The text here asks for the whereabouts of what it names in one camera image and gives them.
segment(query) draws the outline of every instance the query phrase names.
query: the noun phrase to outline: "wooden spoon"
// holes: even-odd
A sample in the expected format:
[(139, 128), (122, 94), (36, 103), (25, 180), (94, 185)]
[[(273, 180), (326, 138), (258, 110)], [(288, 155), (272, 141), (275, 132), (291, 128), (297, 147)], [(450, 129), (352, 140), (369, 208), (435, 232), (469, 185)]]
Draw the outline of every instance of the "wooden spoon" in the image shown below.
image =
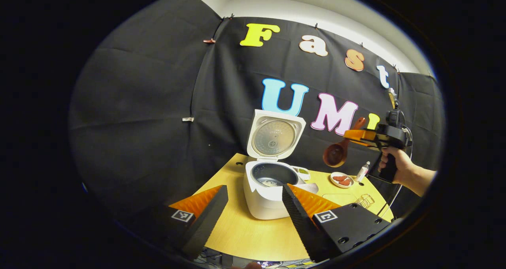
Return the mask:
[[(365, 118), (360, 117), (356, 121), (352, 130), (358, 130), (365, 125)], [(345, 138), (340, 143), (330, 145), (325, 152), (323, 152), (323, 161), (330, 167), (340, 167), (346, 161), (347, 157), (347, 146), (349, 139)]]

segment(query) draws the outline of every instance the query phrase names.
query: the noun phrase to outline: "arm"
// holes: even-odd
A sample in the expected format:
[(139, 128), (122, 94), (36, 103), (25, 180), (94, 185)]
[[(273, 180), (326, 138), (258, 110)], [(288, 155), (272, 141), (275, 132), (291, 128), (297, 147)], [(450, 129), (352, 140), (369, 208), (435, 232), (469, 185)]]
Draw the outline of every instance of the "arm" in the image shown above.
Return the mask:
[(383, 156), (381, 156), (378, 171), (381, 172), (381, 170), (385, 168), (386, 162), (388, 161), (387, 155), (393, 155), (397, 166), (397, 172), (395, 173), (393, 182), (406, 186), (418, 196), (423, 196), (436, 175), (436, 172), (415, 165), (406, 152), (397, 148), (388, 147), (381, 151), (383, 152)]

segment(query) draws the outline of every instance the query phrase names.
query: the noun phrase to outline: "wooden table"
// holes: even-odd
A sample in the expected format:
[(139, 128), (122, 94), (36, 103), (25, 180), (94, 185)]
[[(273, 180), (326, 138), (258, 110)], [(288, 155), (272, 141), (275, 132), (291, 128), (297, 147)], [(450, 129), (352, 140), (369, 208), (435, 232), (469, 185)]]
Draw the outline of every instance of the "wooden table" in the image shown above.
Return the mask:
[[(309, 258), (290, 217), (260, 220), (249, 213), (242, 184), (247, 161), (248, 156), (235, 154), (221, 170), (195, 192), (197, 194), (223, 184), (228, 188), (228, 203), (206, 247), (250, 260), (289, 261)], [(319, 188), (317, 195), (339, 205), (353, 203), (362, 194), (369, 194), (374, 199), (374, 203), (368, 208), (374, 214), (377, 214), (385, 204), (385, 199), (367, 177), (362, 180), (364, 186), (355, 182), (350, 188), (339, 188), (332, 184), (329, 173), (310, 172), (311, 180), (306, 183), (316, 183)], [(392, 211), (389, 209), (383, 215), (383, 219), (390, 221), (392, 218)]]

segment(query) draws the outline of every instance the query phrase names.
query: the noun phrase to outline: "human hand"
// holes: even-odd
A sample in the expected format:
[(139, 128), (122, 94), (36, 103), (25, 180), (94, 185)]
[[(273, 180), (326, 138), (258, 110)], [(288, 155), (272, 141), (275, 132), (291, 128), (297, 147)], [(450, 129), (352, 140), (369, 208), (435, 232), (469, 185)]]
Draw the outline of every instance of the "human hand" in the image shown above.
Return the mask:
[[(230, 269), (242, 269), (241, 267), (232, 266)], [(262, 266), (256, 262), (250, 262), (244, 269), (262, 269)]]
[(381, 162), (378, 167), (378, 171), (381, 172), (383, 168), (387, 166), (388, 154), (391, 154), (395, 157), (395, 165), (397, 166), (397, 171), (395, 172), (393, 183), (403, 184), (403, 182), (408, 179), (416, 170), (416, 165), (412, 163), (410, 157), (403, 150), (399, 150), (394, 147), (387, 147), (385, 149), (381, 149), (383, 155), (381, 156)]

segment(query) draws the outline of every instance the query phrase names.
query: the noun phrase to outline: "small dish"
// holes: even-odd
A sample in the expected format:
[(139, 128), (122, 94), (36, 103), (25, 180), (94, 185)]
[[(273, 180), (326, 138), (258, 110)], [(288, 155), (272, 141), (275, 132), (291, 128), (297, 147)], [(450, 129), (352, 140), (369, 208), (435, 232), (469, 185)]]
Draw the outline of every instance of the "small dish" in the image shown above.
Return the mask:
[[(339, 184), (338, 181), (334, 180), (334, 177), (346, 177), (345, 180), (350, 180), (351, 182), (349, 183), (349, 185), (342, 185), (342, 184)], [(346, 174), (344, 174), (342, 172), (333, 172), (333, 173), (331, 173), (330, 174), (330, 180), (332, 181), (332, 183), (334, 183), (334, 185), (336, 185), (337, 187), (341, 187), (341, 188), (350, 188), (355, 183), (355, 181), (353, 180), (353, 178), (349, 177), (348, 175), (346, 175)]]

